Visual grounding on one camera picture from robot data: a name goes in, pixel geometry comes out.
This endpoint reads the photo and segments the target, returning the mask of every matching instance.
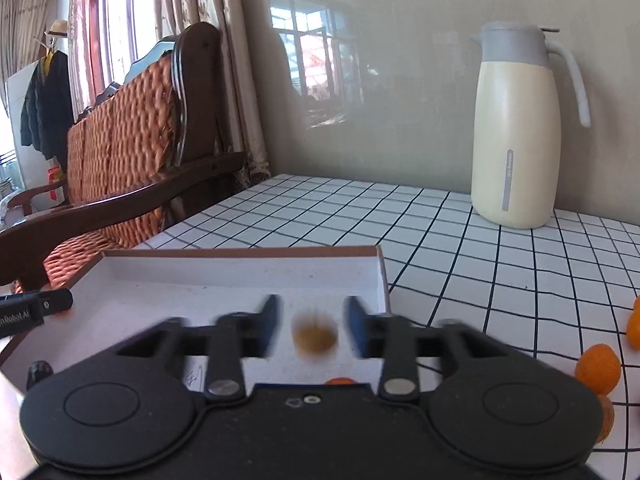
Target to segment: orange fruit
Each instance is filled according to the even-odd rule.
[[[620,359],[609,345],[598,343],[580,356],[575,365],[575,378],[595,394],[607,395],[613,391],[622,373]]]
[[[616,420],[616,412],[613,410],[613,403],[609,400],[609,397],[599,395],[598,400],[602,406],[602,429],[596,440],[599,444],[611,433],[611,428],[613,428],[613,423]]]
[[[635,350],[640,350],[640,310],[634,310],[626,322],[626,340]]]

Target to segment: grid tablecloth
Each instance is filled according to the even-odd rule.
[[[615,424],[589,464],[640,475],[640,352],[625,328],[640,289],[640,227],[556,210],[516,230],[476,214],[466,194],[281,174],[175,225],[140,249],[382,246],[392,311],[421,325],[458,319],[572,374],[606,343],[623,362]],[[420,360],[420,386],[440,382]]]

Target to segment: wooden chair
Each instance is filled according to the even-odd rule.
[[[0,232],[0,285],[63,285],[101,250],[131,248],[233,192],[243,153],[226,136],[220,34],[196,23],[132,66],[137,75],[68,133],[68,205]]]

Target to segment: yellow garment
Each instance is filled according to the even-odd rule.
[[[44,72],[44,77],[49,75],[49,67],[51,66],[51,60],[53,59],[53,49],[47,50],[47,55],[44,57],[44,65],[42,70]]]

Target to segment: hanging coat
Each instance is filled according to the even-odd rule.
[[[44,75],[44,58],[33,71],[20,115],[20,140],[49,160],[58,159],[66,173],[66,133],[74,124],[66,54],[56,52],[49,73]]]

